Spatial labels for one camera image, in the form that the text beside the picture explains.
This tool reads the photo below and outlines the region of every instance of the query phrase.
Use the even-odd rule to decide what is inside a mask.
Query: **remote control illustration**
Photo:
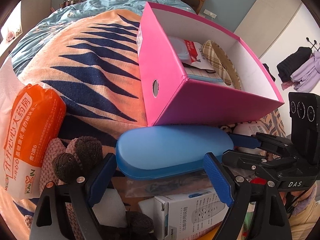
[[[194,198],[194,197],[199,197],[199,196],[203,196],[203,195],[206,195],[206,194],[209,194],[211,193],[211,191],[208,191],[208,190],[199,190],[198,192],[194,192],[192,194],[189,194],[187,193],[188,195],[188,198]]]
[[[201,206],[199,209],[196,209],[191,216],[192,223],[198,223],[203,220],[209,219],[212,216],[215,216],[220,211],[225,208],[226,204],[221,201],[209,203],[207,205]]]

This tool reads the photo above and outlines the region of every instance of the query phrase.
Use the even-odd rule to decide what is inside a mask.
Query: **red object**
[[[197,57],[198,57],[198,53],[197,50],[195,48],[195,44],[192,41],[184,41],[186,43],[187,49],[188,49],[188,53],[190,55],[191,58],[191,62],[196,62],[197,61]]]
[[[267,180],[262,178],[255,178],[251,180],[250,183],[265,185],[267,183]]]

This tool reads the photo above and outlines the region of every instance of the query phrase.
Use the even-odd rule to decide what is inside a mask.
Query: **wall outlet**
[[[214,19],[217,17],[216,14],[208,11],[207,9],[205,9],[205,10],[203,11],[203,13],[206,14],[206,15],[209,15],[210,17],[212,17],[212,18],[214,18]]]

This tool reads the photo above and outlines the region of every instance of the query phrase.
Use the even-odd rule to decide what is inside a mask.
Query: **blue duvet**
[[[170,5],[194,13],[190,6],[180,0],[87,0],[59,9],[31,29],[12,50],[10,56],[15,73],[19,75],[35,54],[71,23],[114,9],[127,9],[142,15],[147,1]]]

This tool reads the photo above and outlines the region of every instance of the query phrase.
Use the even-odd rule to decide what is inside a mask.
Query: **window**
[[[1,28],[0,55],[4,53],[10,43],[22,33],[21,30],[21,2],[13,9],[7,21]]]

